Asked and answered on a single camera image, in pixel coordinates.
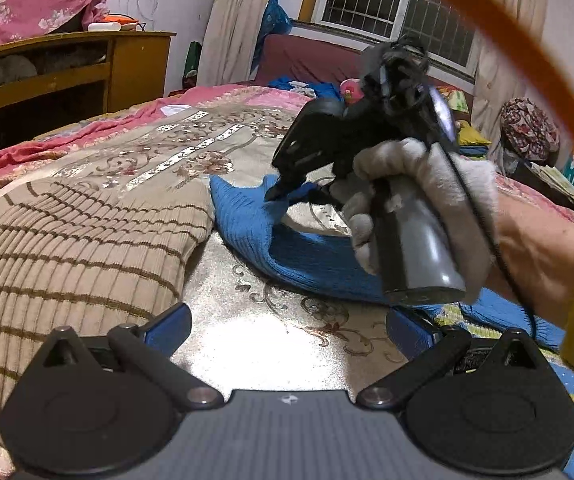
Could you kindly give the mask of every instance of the wooden cabinet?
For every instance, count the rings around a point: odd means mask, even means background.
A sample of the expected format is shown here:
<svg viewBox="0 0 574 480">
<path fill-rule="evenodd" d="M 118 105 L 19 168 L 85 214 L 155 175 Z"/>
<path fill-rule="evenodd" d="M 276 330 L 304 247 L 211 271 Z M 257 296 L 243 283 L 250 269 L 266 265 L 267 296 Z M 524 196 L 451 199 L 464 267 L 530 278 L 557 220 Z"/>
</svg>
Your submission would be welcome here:
<svg viewBox="0 0 574 480">
<path fill-rule="evenodd" d="M 173 32 L 72 32 L 0 45 L 0 59 L 12 54 L 33 59 L 45 52 L 54 59 L 61 50 L 77 46 L 92 46 L 102 53 L 91 64 L 0 86 L 0 149 L 162 97 L 173 36 Z"/>
</svg>

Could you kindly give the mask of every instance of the floral cushion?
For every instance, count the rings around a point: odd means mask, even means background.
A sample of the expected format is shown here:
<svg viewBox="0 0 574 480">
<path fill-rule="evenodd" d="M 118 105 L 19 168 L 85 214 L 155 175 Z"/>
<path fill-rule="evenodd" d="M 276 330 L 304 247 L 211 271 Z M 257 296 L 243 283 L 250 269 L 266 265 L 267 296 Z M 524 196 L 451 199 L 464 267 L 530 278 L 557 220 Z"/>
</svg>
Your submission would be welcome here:
<svg viewBox="0 0 574 480">
<path fill-rule="evenodd" d="M 500 109 L 500 131 L 518 155 L 545 162 L 560 148 L 558 131 L 531 100 L 516 98 Z"/>
</svg>

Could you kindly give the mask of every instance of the pink pillow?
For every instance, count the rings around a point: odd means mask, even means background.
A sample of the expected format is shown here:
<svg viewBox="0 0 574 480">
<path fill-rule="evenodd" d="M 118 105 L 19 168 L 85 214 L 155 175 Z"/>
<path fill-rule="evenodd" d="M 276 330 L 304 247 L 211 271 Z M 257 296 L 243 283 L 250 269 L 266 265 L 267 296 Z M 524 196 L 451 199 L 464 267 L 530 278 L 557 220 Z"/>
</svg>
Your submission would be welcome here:
<svg viewBox="0 0 574 480">
<path fill-rule="evenodd" d="M 340 94 L 345 99 L 345 103 L 352 105 L 360 101 L 363 97 L 360 79 L 346 79 L 340 84 Z"/>
</svg>

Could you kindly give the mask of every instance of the curtain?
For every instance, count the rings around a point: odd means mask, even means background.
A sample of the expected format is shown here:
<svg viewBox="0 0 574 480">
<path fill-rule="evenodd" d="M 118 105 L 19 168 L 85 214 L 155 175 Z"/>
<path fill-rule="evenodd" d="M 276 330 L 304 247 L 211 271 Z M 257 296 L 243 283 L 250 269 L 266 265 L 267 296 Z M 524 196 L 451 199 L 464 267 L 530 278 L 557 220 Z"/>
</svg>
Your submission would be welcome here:
<svg viewBox="0 0 574 480">
<path fill-rule="evenodd" d="M 198 66 L 198 84 L 249 79 L 258 31 L 269 0 L 215 0 Z"/>
<path fill-rule="evenodd" d="M 509 15 L 515 18 L 537 40 L 542 38 L 547 12 L 547 0 L 498 0 Z M 503 168 L 500 145 L 500 108 L 510 99 L 523 97 L 527 85 L 493 44 L 485 43 L 478 61 L 474 105 L 471 122 L 492 141 L 488 158 Z"/>
</svg>

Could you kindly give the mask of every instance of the gloved hand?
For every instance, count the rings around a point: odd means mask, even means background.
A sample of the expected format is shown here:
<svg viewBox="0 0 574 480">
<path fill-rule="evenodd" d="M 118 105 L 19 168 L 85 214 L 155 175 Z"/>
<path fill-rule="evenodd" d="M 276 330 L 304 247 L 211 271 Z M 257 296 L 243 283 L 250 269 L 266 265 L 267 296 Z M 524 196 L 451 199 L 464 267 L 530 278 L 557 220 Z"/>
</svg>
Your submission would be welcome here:
<svg viewBox="0 0 574 480">
<path fill-rule="evenodd" d="M 494 165 L 486 160 L 451 156 L 486 224 L 493 229 L 497 214 Z M 353 171 L 355 176 L 335 182 L 331 193 L 345 204 L 343 217 L 352 233 L 356 259 L 363 269 L 377 274 L 377 250 L 386 250 L 375 247 L 373 220 L 369 215 L 373 192 L 368 181 L 407 174 L 420 185 L 446 227 L 454 260 L 467 288 L 464 301 L 476 301 L 490 270 L 491 254 L 467 197 L 440 147 L 434 144 L 427 153 L 419 140 L 388 140 L 360 152 L 353 160 Z"/>
</svg>

